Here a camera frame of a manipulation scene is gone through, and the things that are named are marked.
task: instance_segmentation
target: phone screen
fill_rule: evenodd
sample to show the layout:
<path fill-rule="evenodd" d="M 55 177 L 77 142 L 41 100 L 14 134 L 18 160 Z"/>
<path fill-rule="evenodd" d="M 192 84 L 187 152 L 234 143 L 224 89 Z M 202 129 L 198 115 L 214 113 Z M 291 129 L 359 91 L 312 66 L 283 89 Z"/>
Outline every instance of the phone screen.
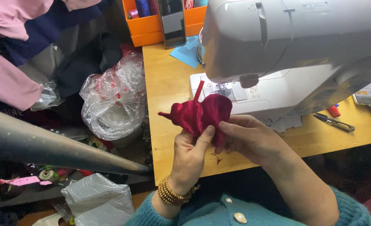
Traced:
<path fill-rule="evenodd" d="M 163 35 L 167 48 L 187 42 L 184 8 L 182 0 L 158 0 L 162 20 Z"/>
<path fill-rule="evenodd" d="M 354 102 L 361 105 L 371 105 L 371 83 L 354 94 Z"/>

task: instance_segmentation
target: heart-shaped fabric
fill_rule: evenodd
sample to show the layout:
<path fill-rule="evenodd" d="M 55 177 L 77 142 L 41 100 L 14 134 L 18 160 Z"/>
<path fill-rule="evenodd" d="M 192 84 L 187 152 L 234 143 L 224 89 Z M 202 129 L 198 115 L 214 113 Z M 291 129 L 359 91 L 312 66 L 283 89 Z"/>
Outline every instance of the heart-shaped fabric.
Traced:
<path fill-rule="evenodd" d="M 201 103 L 196 100 L 175 103 L 171 106 L 170 114 L 159 112 L 158 115 L 171 120 L 176 126 L 181 126 L 193 137 L 201 136 L 209 125 L 214 126 L 216 131 L 212 143 L 219 147 L 224 141 L 224 134 L 219 130 L 219 122 L 229 120 L 232 107 L 229 98 L 211 94 Z"/>

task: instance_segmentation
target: teal sweater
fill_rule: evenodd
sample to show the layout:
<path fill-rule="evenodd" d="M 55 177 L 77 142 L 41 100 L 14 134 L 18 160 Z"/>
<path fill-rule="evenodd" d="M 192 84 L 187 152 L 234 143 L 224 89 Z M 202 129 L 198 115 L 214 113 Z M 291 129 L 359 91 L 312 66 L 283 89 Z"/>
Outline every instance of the teal sweater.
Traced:
<path fill-rule="evenodd" d="M 347 196 L 346 194 L 333 189 L 339 207 L 339 221 L 336 226 L 371 226 L 371 216 L 368 210 Z M 172 220 L 161 217 L 152 207 L 150 194 L 126 226 L 240 226 L 233 219 L 234 213 L 242 213 L 247 219 L 247 226 L 303 226 L 304 224 L 289 218 L 282 217 L 255 203 L 247 203 L 232 198 L 232 203 L 225 201 L 229 198 L 222 195 L 220 200 L 210 203 L 201 203 L 200 207 L 193 211 L 182 209 L 178 216 Z"/>

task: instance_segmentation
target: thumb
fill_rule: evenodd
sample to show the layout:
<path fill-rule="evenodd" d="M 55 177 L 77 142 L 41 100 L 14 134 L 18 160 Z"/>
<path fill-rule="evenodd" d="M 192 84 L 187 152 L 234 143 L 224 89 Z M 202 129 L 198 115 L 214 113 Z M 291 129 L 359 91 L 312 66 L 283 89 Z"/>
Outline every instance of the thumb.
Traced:
<path fill-rule="evenodd" d="M 195 143 L 195 149 L 198 150 L 199 152 L 203 152 L 203 154 L 205 155 L 205 152 L 208 149 L 214 134 L 215 134 L 215 127 L 212 125 L 208 126 L 203 131 L 201 136 L 198 137 L 198 140 Z"/>
<path fill-rule="evenodd" d="M 219 123 L 219 129 L 224 134 L 243 141 L 249 141 L 251 139 L 251 129 L 249 128 L 221 121 Z"/>

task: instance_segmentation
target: pink clothing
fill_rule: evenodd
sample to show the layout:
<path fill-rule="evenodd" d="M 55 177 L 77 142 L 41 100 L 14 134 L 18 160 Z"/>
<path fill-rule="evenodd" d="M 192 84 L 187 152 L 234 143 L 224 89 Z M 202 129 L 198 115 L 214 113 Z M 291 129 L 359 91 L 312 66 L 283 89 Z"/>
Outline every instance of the pink clothing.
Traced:
<path fill-rule="evenodd" d="M 52 3 L 53 0 L 0 0 L 0 37 L 26 41 L 23 24 L 45 14 Z"/>
<path fill-rule="evenodd" d="M 98 4 L 101 0 L 62 0 L 67 6 L 68 11 L 80 8 L 88 8 Z"/>
<path fill-rule="evenodd" d="M 0 101 L 27 110 L 40 97 L 43 87 L 0 56 Z"/>

